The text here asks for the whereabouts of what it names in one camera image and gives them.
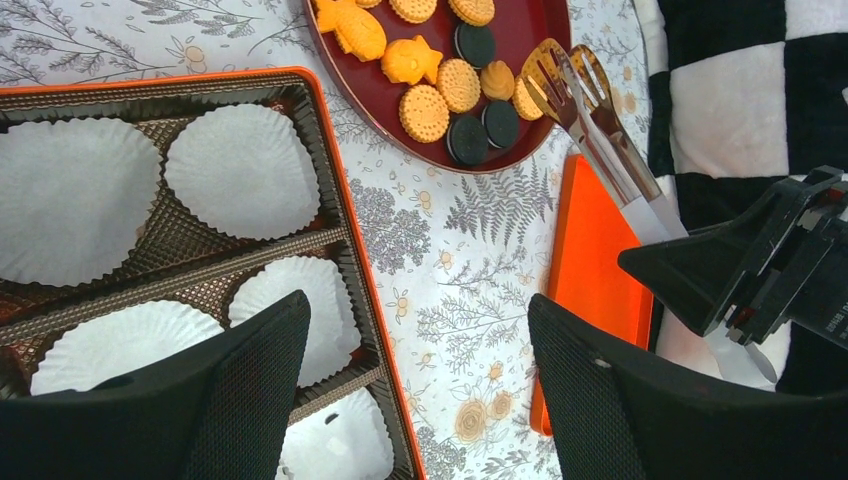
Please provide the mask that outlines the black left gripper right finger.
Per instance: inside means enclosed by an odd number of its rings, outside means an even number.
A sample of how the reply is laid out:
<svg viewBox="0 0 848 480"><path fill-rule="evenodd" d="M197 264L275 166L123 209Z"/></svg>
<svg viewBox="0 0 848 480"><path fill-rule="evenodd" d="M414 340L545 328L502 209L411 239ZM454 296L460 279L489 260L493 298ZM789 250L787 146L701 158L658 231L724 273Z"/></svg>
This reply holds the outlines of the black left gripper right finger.
<svg viewBox="0 0 848 480"><path fill-rule="evenodd" d="M543 295L528 325L567 479L843 479L847 396L728 383L605 333Z"/></svg>

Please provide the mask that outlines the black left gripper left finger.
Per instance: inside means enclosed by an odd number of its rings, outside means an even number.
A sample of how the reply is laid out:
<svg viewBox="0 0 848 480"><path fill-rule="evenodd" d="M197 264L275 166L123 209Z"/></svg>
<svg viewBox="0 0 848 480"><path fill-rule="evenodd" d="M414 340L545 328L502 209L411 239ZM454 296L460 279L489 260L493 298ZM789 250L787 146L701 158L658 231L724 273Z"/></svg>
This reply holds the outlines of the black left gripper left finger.
<svg viewBox="0 0 848 480"><path fill-rule="evenodd" d="M91 390L1 404L5 479L272 479L307 329L273 305Z"/></svg>

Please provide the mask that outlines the metal serving tongs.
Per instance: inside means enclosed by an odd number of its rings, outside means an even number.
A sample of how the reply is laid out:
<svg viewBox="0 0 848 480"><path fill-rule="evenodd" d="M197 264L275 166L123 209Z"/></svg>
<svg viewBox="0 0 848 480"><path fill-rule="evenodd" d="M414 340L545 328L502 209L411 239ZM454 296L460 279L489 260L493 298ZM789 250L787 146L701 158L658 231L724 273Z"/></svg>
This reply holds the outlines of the metal serving tongs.
<svg viewBox="0 0 848 480"><path fill-rule="evenodd" d="M687 237L673 204L619 120L607 76L588 47L565 50L547 38L529 54L520 77L536 106L578 145L641 244ZM654 351L731 383L772 390L778 380L772 361L756 345L734 344L720 329L700 337L668 308Z"/></svg>

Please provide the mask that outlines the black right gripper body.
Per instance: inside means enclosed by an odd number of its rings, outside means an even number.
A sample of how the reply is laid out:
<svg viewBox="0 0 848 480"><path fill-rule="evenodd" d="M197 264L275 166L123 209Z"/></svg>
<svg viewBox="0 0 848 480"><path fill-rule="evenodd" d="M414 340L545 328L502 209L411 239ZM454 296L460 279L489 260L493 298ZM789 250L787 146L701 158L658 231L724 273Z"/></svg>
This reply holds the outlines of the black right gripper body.
<svg viewBox="0 0 848 480"><path fill-rule="evenodd" d="M741 258L722 301L731 340L761 343L793 322L847 346L847 182L817 167L786 178L727 225Z"/></svg>

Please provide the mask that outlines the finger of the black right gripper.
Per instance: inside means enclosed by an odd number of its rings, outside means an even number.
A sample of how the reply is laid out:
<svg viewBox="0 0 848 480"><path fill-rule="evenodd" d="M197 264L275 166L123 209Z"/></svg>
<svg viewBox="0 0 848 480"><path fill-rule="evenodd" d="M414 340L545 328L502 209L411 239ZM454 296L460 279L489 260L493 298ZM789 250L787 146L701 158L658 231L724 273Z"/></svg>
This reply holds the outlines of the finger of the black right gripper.
<svg viewBox="0 0 848 480"><path fill-rule="evenodd" d="M782 319L757 318L766 313L766 299L757 295L774 284L767 265L781 245L779 222L730 221L626 250L618 264L696 335L724 323L741 338L766 338Z"/></svg>

